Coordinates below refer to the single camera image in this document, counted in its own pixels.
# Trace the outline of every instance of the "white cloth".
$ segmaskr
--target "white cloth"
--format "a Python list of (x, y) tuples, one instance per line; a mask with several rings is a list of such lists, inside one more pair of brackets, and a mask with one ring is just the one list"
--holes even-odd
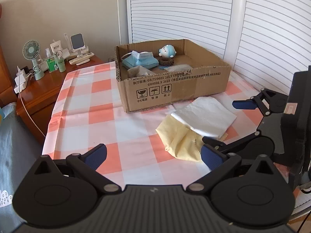
[(213, 97), (199, 97), (171, 115), (201, 136), (219, 139), (236, 118)]

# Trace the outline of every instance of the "cardboard box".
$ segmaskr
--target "cardboard box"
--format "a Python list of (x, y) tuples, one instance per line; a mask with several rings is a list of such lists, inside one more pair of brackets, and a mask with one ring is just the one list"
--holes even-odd
[[(167, 72), (158, 67), (156, 75), (129, 78), (121, 57), (133, 50), (153, 52), (159, 58), (159, 49), (172, 45), (176, 50), (174, 65), (188, 64), (190, 70)], [(156, 40), (116, 46), (114, 50), (116, 77), (124, 111), (152, 109), (173, 102), (224, 92), (231, 66), (205, 48), (188, 39)]]

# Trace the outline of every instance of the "fragile symbol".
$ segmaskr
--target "fragile symbol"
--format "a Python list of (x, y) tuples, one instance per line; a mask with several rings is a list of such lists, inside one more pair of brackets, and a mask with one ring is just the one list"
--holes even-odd
[(169, 93), (172, 91), (172, 84), (166, 84), (162, 86), (162, 94)]
[(152, 96), (152, 95), (158, 95), (158, 94), (160, 94), (160, 87), (159, 87), (159, 86), (149, 88), (149, 95), (150, 95), (150, 96)]
[(137, 99), (148, 96), (147, 89), (139, 89), (136, 91), (136, 94), (137, 94)]

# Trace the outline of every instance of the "plush toy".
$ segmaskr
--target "plush toy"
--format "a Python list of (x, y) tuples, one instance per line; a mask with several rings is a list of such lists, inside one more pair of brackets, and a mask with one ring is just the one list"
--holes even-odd
[(173, 58), (176, 55), (175, 48), (172, 45), (166, 45), (159, 49), (159, 56), (164, 58)]

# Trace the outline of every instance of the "pink and white tablecloth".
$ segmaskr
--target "pink and white tablecloth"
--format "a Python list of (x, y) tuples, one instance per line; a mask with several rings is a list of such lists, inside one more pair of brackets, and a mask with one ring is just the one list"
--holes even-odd
[[(231, 72), (224, 93), (213, 95), (237, 115), (228, 128), (226, 143), (252, 132), (262, 119), (259, 110), (236, 110), (233, 100), (258, 91)], [(117, 87), (115, 63), (68, 73), (49, 123), (43, 154), (54, 159), (84, 154), (99, 143), (107, 146), (107, 159), (97, 171), (124, 188), (125, 184), (188, 184), (209, 172), (204, 163), (173, 158), (164, 150), (156, 128), (164, 117), (189, 101), (162, 108), (125, 113)]]

